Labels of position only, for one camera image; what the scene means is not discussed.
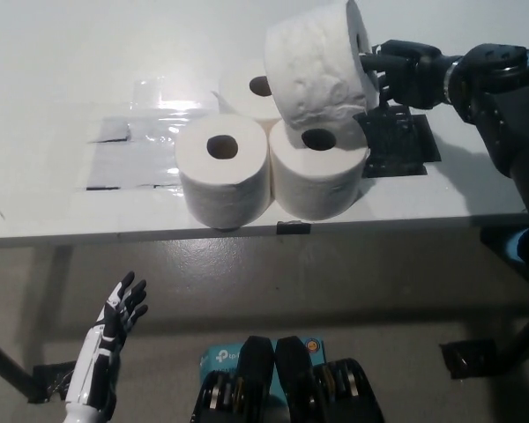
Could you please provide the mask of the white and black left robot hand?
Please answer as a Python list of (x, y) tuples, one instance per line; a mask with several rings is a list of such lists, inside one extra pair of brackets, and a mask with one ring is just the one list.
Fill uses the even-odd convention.
[(129, 272), (104, 302), (79, 352), (65, 398), (68, 422), (109, 422), (114, 414), (121, 352), (148, 310), (146, 281)]

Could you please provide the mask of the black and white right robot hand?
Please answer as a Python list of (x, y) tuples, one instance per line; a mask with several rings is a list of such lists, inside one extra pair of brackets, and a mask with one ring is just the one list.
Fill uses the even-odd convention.
[(460, 60), (439, 48), (413, 41), (389, 40), (360, 55), (362, 68), (376, 75), (379, 104), (429, 110), (449, 102), (447, 72)]

